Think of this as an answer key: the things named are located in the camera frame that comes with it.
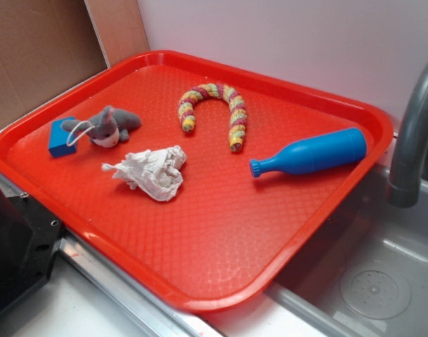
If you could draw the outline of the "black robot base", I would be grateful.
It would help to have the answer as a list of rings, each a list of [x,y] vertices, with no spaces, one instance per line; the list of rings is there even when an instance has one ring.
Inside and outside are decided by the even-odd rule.
[[[0,188],[0,317],[49,281],[62,233],[61,219],[34,197]]]

